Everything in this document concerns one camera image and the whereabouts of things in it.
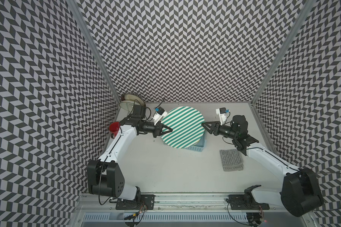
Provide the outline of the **grey striped cloth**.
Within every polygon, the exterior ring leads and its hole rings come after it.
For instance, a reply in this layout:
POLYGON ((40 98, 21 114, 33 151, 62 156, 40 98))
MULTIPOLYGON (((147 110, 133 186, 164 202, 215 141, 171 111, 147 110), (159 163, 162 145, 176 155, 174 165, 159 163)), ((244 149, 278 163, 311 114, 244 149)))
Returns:
POLYGON ((221 164, 224 172, 242 171, 244 168, 241 152, 236 149, 220 150, 221 164))

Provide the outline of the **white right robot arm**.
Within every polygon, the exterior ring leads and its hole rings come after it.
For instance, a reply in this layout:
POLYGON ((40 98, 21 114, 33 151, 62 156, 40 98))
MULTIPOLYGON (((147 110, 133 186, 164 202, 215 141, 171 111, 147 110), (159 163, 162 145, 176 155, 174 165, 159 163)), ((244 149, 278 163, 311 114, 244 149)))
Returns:
POLYGON ((257 161, 279 180, 278 187, 254 185, 247 188, 244 192, 250 193, 256 203, 284 207, 295 217, 324 204, 316 173, 306 167, 297 167, 262 146, 249 135, 245 116, 235 115, 229 125, 216 121, 202 123, 202 127, 210 134, 231 139, 239 152, 257 161))

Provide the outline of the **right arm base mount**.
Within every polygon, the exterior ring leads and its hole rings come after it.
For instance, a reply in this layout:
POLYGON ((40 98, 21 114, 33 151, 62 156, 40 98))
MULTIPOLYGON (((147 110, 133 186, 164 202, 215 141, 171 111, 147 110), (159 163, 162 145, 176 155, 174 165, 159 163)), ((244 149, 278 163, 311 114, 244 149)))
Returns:
POLYGON ((226 201, 232 210, 260 211, 270 209, 268 204, 257 203, 252 196, 246 194, 230 194, 226 201))

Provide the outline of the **green striped plate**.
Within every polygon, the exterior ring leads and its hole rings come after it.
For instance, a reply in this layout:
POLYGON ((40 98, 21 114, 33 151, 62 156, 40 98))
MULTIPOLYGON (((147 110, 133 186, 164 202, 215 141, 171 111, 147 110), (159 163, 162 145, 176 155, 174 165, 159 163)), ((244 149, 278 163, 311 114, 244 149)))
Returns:
POLYGON ((162 124, 172 129, 172 132, 161 136, 164 144, 172 148, 188 148, 198 143, 205 129, 202 113, 188 106, 172 109, 162 120, 162 124))

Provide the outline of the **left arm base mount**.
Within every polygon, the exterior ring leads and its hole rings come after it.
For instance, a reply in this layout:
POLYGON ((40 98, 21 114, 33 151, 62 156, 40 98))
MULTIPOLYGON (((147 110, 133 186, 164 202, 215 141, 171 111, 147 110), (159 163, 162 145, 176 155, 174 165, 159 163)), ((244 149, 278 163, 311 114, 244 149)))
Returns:
POLYGON ((140 210, 143 207, 146 211, 151 211, 154 208, 154 203, 154 194, 142 194, 139 201, 120 199, 116 203, 116 210, 140 210))

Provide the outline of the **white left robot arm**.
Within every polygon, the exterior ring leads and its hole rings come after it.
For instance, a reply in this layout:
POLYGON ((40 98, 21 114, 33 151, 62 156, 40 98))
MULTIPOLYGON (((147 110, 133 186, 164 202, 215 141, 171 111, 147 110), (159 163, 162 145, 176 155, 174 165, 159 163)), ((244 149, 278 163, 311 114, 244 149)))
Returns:
POLYGON ((140 200, 140 188, 126 183, 119 161, 137 135, 150 133, 156 138, 173 131, 161 123, 168 114, 162 107, 155 108, 152 121, 144 119, 145 112, 144 106, 135 105, 132 113, 119 122, 119 130, 112 143, 97 160, 88 162, 87 179, 90 194, 130 201, 140 200))

